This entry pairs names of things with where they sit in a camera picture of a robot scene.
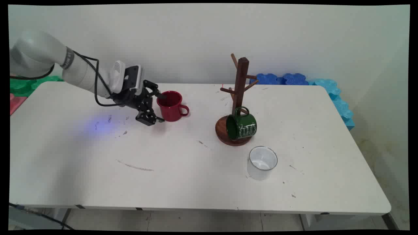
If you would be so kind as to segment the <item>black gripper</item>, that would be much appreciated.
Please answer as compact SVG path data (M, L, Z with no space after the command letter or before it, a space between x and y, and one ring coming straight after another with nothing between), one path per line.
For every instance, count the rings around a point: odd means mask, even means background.
M113 95L113 101L121 107L127 106L138 110L136 120L146 126L152 126L157 122L165 122L163 118L155 114L152 108L153 96L158 99L166 99L166 95L158 90L157 84L144 80L140 95L136 95L133 90L123 90L119 94Z

